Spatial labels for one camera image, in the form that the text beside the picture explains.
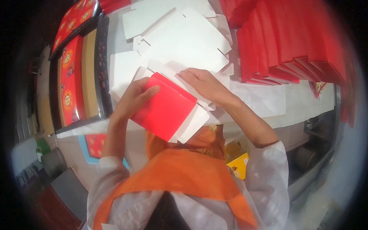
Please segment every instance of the hand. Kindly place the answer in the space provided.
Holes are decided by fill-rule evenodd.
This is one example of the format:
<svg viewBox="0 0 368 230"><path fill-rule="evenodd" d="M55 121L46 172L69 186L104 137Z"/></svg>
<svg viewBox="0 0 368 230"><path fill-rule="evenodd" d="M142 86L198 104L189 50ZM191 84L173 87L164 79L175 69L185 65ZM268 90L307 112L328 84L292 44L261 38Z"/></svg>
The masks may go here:
<svg viewBox="0 0 368 230"><path fill-rule="evenodd" d="M158 85L143 91L149 77L133 81L117 103L113 114L110 116L110 123L115 124L131 118L151 97L160 91Z"/></svg>
<svg viewBox="0 0 368 230"><path fill-rule="evenodd" d="M188 68L181 71L179 76L216 106L224 108L228 103L239 100L207 70Z"/></svg>

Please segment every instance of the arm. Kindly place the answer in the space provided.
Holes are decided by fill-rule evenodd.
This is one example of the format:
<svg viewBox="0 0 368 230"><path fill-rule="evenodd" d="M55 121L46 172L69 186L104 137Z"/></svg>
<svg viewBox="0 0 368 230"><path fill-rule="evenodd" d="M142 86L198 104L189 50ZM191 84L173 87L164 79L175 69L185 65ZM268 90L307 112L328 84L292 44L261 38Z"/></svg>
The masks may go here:
<svg viewBox="0 0 368 230"><path fill-rule="evenodd" d="M101 202L112 190L129 177L122 164L125 152L125 135L128 119L136 113L159 90L154 86L143 92L149 78L132 82L110 116L109 127L97 169L99 175L91 185L87 199L87 225L92 229L93 219Z"/></svg>
<svg viewBox="0 0 368 230"><path fill-rule="evenodd" d="M207 70L188 68L179 75L200 95L223 108L255 147L264 148L279 140L275 131L264 120Z"/></svg>
<svg viewBox="0 0 368 230"><path fill-rule="evenodd" d="M223 108L258 147L250 154L247 176L240 188L260 217L260 229L283 229L289 212L289 168L285 148L275 131L210 72L189 68L180 72L199 94Z"/></svg>
<svg viewBox="0 0 368 230"><path fill-rule="evenodd" d="M133 116L153 95L160 91L159 86L153 86L143 92L143 88L149 78L133 81L110 116L109 127L103 145L101 158L105 156L116 156L121 160L125 153L125 136L127 132L128 119Z"/></svg>

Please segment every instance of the white sleeve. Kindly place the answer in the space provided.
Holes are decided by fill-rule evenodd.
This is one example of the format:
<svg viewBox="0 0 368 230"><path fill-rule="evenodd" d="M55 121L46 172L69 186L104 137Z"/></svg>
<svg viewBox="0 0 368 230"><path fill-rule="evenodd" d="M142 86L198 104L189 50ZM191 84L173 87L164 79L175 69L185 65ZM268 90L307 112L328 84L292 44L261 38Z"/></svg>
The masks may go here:
<svg viewBox="0 0 368 230"><path fill-rule="evenodd" d="M289 167L281 141L249 154L245 185L265 229L284 229L289 212Z"/></svg>
<svg viewBox="0 0 368 230"><path fill-rule="evenodd" d="M100 204L118 184L130 175L121 159L116 156L101 158L97 170L99 175L92 183L87 198L87 227L89 230L92 230L93 219Z"/></svg>

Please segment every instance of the white shirt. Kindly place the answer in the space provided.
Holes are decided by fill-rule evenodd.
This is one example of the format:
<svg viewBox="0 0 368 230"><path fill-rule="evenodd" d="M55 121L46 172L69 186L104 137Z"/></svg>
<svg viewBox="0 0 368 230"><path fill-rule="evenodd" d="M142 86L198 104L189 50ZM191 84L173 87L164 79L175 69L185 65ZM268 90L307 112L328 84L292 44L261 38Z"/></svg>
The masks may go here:
<svg viewBox="0 0 368 230"><path fill-rule="evenodd" d="M104 157L98 163L99 177L93 182L87 200L87 226L92 229L97 208L111 191L130 175L117 157ZM289 212L287 183L289 168L281 141L249 153L246 178L235 183L243 193L259 229L283 229ZM114 229L144 229L163 191L142 191L124 194L111 206L107 224ZM239 229L225 201L199 198L172 192L178 210L193 230Z"/></svg>

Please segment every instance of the red packaging with gold pattern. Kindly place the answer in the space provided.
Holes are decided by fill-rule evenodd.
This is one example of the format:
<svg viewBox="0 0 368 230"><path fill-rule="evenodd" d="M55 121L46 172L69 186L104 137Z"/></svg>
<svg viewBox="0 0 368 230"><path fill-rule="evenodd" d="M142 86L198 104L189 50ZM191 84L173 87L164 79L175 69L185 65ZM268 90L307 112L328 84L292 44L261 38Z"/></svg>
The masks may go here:
<svg viewBox="0 0 368 230"><path fill-rule="evenodd" d="M95 12L97 0L85 0L77 16L77 27L87 21Z"/></svg>
<svg viewBox="0 0 368 230"><path fill-rule="evenodd" d="M85 135L88 153L90 157L100 159L103 143L106 139L106 134L89 134Z"/></svg>
<svg viewBox="0 0 368 230"><path fill-rule="evenodd" d="M86 118L82 95L81 59L83 37L75 37L63 50L60 87L65 125Z"/></svg>
<svg viewBox="0 0 368 230"><path fill-rule="evenodd" d="M97 0L79 0L65 14L57 31L52 52L59 44L87 19L94 16L98 6Z"/></svg>

